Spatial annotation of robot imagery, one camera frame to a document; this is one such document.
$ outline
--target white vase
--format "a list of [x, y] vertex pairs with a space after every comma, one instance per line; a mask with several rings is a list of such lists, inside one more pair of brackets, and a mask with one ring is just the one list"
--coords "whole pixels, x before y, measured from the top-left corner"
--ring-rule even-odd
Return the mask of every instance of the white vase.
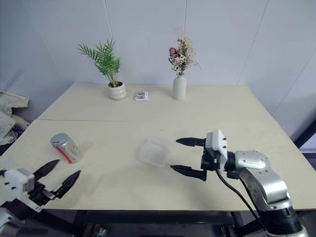
[[121, 84], [119, 87], [110, 87], [108, 84], [108, 92], [109, 92], [109, 97], [112, 100], [121, 100], [126, 97], [126, 89], [125, 85], [123, 82], [118, 81], [118, 83]]
[[173, 98], [184, 100], [186, 98], [187, 80], [184, 75], [178, 75], [173, 80]]

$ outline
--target white table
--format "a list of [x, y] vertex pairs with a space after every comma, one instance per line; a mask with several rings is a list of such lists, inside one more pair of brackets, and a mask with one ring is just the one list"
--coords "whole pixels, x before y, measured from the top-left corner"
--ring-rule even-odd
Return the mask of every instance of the white table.
[[[269, 156], [288, 186], [294, 208], [316, 208], [315, 171], [246, 86], [190, 86], [185, 101], [173, 100], [170, 86], [127, 88], [127, 98], [112, 101], [102, 85], [75, 83], [8, 149], [0, 167], [36, 170], [59, 157], [49, 139], [65, 132], [84, 157], [77, 164], [58, 164], [42, 182], [56, 189], [78, 169], [81, 175], [61, 200], [50, 202], [47, 208], [247, 210], [214, 172], [203, 182], [136, 159], [137, 150], [153, 135], [172, 141], [203, 138], [220, 128], [229, 150], [255, 149]], [[148, 90], [149, 101], [133, 101], [135, 90]], [[201, 153], [200, 147], [175, 143], [170, 162], [199, 169]], [[247, 197], [240, 181], [229, 182]], [[2, 183], [0, 193], [3, 202]]]

